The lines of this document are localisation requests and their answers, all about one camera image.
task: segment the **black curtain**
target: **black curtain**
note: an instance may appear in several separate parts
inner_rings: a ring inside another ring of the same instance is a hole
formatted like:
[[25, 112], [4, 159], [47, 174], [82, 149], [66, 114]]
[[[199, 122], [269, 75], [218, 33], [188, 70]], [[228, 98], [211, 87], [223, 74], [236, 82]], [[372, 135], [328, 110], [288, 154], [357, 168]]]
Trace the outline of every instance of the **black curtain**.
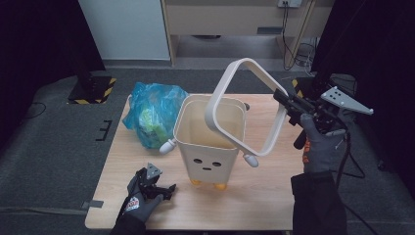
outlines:
[[[68, 42], [78, 52], [75, 60], [66, 50]], [[105, 70], [76, 0], [0, 0], [0, 148], [21, 123], [37, 89], [77, 75], [80, 67]]]
[[399, 174], [415, 198], [415, 1], [336, 0], [312, 70], [317, 80], [345, 73], [356, 100], [375, 114], [359, 116], [381, 162]]

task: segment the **gloved hand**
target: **gloved hand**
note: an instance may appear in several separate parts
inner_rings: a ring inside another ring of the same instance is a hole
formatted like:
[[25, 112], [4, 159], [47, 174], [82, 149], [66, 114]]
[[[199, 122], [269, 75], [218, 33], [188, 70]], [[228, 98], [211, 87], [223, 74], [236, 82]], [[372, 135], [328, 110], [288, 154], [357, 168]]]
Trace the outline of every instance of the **gloved hand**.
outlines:
[[327, 136], [320, 134], [315, 127], [311, 115], [301, 115], [300, 122], [307, 135], [302, 155], [304, 173], [330, 170], [330, 163], [333, 158], [334, 151], [342, 142], [345, 135], [338, 134]]
[[131, 179], [127, 189], [130, 201], [127, 203], [124, 213], [130, 214], [145, 223], [156, 206], [163, 200], [163, 195], [159, 194], [153, 201], [145, 202], [143, 194], [141, 194], [140, 188], [138, 187], [137, 175]]

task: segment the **white plastic bin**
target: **white plastic bin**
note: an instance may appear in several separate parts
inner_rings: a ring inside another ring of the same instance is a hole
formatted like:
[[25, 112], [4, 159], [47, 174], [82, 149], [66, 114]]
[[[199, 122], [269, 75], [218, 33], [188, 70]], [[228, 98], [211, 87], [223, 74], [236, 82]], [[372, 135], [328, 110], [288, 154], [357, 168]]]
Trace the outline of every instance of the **white plastic bin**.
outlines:
[[268, 155], [277, 141], [287, 114], [284, 106], [278, 106], [267, 138], [257, 151], [244, 143], [245, 104], [222, 97], [241, 65], [252, 71], [271, 91], [278, 89], [288, 95], [256, 61], [244, 58], [227, 67], [211, 96], [191, 95], [186, 98], [174, 126], [174, 139], [161, 146], [160, 152], [166, 154], [177, 144], [194, 184], [211, 182], [216, 188], [225, 189], [239, 150], [250, 166], [257, 167], [256, 157]]
[[[228, 139], [211, 131], [205, 122], [210, 96], [190, 95], [182, 105], [174, 127], [174, 137], [193, 184], [214, 183], [225, 189], [237, 149]], [[243, 102], [222, 98], [216, 119], [235, 138], [244, 141], [246, 106]]]

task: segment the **wall outlet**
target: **wall outlet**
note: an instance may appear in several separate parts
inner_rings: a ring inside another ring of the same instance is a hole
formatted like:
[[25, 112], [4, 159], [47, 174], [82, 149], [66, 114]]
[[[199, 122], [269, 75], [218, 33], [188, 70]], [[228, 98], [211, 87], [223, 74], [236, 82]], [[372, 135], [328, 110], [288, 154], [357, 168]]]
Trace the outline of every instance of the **wall outlet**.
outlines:
[[278, 7], [286, 7], [286, 5], [284, 5], [284, 2], [288, 3], [289, 8], [299, 8], [301, 6], [302, 0], [278, 0]]

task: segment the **white handle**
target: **white handle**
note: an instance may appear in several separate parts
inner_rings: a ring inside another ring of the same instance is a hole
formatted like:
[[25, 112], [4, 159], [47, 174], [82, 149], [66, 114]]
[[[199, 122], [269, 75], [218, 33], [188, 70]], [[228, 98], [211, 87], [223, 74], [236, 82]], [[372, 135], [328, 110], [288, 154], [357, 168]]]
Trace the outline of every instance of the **white handle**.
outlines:
[[225, 129], [223, 129], [219, 125], [219, 122], [216, 119], [216, 111], [217, 111], [217, 107], [219, 105], [220, 99], [222, 98], [235, 72], [237, 71], [238, 67], [241, 64], [244, 64], [260, 80], [262, 80], [262, 82], [265, 83], [273, 92], [276, 89], [279, 89], [282, 92], [284, 92], [284, 94], [288, 95], [287, 91], [268, 72], [266, 72], [257, 62], [249, 58], [241, 59], [239, 61], [232, 62], [226, 69], [222, 78], [220, 79], [209, 102], [207, 103], [207, 108], [205, 110], [205, 122], [207, 123], [207, 126], [210, 130], [215, 131], [221, 134], [222, 136], [224, 136], [225, 138], [227, 138], [230, 142], [232, 142], [235, 145], [235, 147], [237, 147], [242, 152], [244, 152], [244, 155], [250, 156], [250, 158], [255, 157], [255, 156], [262, 157], [262, 156], [268, 155], [274, 148], [275, 142], [277, 141], [277, 137], [280, 133], [281, 127], [285, 120], [285, 116], [287, 114], [287, 110], [285, 109], [284, 106], [280, 105], [278, 107], [278, 111], [277, 111], [277, 115], [275, 117], [274, 123], [272, 124], [270, 132], [268, 133], [268, 136], [260, 152], [257, 152], [250, 146], [246, 145], [244, 142], [237, 139], [235, 136], [231, 135], [229, 132], [227, 132]]

